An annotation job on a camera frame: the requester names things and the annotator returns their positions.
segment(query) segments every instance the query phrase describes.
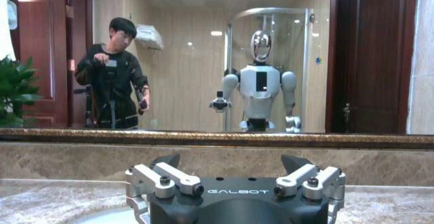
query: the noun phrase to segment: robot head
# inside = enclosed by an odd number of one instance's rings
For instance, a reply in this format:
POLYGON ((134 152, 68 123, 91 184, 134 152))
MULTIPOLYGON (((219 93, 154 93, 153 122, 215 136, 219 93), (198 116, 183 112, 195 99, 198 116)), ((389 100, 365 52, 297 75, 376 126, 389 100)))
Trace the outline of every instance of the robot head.
POLYGON ((250 48, 254 60, 266 62, 271 51, 271 36, 266 31, 258 30, 253 34, 250 48))

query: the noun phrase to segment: sink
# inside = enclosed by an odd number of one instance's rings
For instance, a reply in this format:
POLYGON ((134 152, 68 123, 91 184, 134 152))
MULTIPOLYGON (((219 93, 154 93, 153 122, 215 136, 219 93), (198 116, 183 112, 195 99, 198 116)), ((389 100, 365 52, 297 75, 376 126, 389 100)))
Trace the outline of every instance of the sink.
POLYGON ((71 224, 138 224, 133 208, 119 208, 90 214, 71 224))

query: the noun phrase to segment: ceiling light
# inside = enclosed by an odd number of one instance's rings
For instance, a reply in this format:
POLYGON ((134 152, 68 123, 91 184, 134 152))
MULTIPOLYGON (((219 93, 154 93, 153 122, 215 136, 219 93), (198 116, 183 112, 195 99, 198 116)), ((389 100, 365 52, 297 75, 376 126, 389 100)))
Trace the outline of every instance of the ceiling light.
POLYGON ((223 32, 222 31, 211 31, 213 36, 222 36, 223 32))

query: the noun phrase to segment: man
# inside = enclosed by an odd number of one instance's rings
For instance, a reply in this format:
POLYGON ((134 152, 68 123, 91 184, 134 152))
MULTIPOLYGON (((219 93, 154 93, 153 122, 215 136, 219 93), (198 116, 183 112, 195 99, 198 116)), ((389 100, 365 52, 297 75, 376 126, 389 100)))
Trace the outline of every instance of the man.
POLYGON ((131 100, 131 82, 143 94, 141 114, 150 110, 150 85, 137 57, 126 51, 137 37, 134 23, 117 17, 110 22, 110 41, 95 44, 78 64, 75 78, 92 86, 92 116, 99 128, 137 129, 139 120, 131 100))

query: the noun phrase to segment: white robot body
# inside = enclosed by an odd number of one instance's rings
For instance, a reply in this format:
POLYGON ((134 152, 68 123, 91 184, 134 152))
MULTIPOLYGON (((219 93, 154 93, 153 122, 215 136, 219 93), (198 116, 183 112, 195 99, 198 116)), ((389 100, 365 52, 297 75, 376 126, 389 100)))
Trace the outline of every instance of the white robot body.
POLYGON ((241 70, 239 93, 245 100, 247 118, 270 119, 279 85, 281 72, 273 66, 249 65, 241 70))

